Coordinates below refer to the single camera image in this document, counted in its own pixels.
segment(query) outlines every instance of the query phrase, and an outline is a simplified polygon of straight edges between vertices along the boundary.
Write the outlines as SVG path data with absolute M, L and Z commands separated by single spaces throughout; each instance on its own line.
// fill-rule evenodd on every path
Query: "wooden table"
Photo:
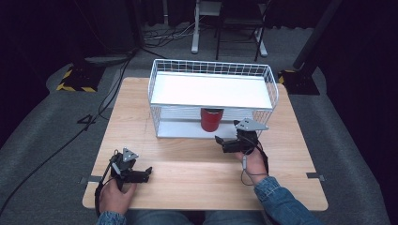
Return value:
M 242 167 L 214 140 L 158 139 L 147 99 L 148 78 L 126 78 L 118 94 L 92 175 L 102 176 L 114 150 L 128 147 L 140 157 L 134 170 L 152 166 L 149 182 L 139 184 L 130 208 L 181 210 L 262 210 L 253 187 L 240 181 Z M 268 155 L 270 175 L 308 209 L 322 211 L 328 202 L 301 134 L 288 95 L 280 99 L 259 140 Z M 89 182 L 83 205 L 94 208 L 98 183 Z

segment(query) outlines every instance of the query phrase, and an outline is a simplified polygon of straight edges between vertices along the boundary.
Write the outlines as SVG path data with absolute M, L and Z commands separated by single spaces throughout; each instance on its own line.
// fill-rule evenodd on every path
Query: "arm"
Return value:
M 99 196 L 99 211 L 101 212 L 97 225 L 126 224 L 124 214 L 129 209 L 137 184 L 131 184 L 126 193 L 117 188 L 114 179 L 102 189 Z
M 236 153 L 239 160 L 242 153 Z M 292 193 L 268 176 L 260 152 L 255 149 L 246 156 L 246 174 L 251 178 L 254 192 L 266 212 L 280 224 L 322 224 Z

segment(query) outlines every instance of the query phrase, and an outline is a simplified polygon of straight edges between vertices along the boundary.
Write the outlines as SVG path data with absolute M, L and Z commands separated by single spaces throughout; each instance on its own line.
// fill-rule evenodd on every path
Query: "wire basket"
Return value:
M 268 65 L 157 59 L 148 100 L 158 138 L 235 138 L 234 120 L 267 124 L 278 102 Z M 201 128 L 202 108 L 224 109 L 219 128 Z

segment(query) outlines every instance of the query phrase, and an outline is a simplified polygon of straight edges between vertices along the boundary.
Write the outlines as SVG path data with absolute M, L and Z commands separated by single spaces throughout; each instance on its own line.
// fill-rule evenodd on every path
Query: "hand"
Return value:
M 99 196 L 99 211 L 112 211 L 124 215 L 129 209 L 132 195 L 137 188 L 137 184 L 131 184 L 126 193 L 123 193 L 117 187 L 114 179 L 106 184 Z
M 235 157 L 242 161 L 244 154 L 237 152 Z M 258 149 L 254 149 L 251 154 L 246 155 L 246 174 L 249 175 L 254 185 L 268 176 L 263 156 Z

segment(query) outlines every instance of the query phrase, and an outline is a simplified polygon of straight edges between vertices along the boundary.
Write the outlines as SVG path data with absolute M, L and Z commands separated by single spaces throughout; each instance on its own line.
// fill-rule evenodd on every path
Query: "blue denim jacket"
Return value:
M 322 224 L 292 193 L 281 187 L 275 177 L 269 176 L 254 187 L 258 200 L 266 212 L 280 224 Z M 98 225 L 125 225 L 123 215 L 104 212 L 100 215 Z

